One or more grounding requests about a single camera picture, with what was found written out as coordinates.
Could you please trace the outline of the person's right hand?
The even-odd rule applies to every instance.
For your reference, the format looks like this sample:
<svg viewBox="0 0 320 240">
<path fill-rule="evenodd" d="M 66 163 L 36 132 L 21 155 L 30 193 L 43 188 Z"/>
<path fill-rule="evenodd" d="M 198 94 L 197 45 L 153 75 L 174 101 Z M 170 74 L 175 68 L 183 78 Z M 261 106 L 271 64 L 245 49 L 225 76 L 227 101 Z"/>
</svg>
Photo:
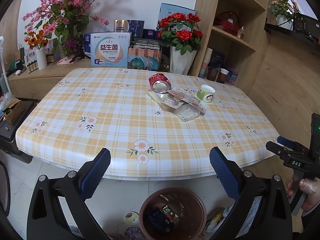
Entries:
<svg viewBox="0 0 320 240">
<path fill-rule="evenodd" d="M 307 194 L 302 205 L 303 215 L 306 216 L 319 205 L 319 179 L 301 179 L 298 185 L 299 189 Z"/>
</svg>

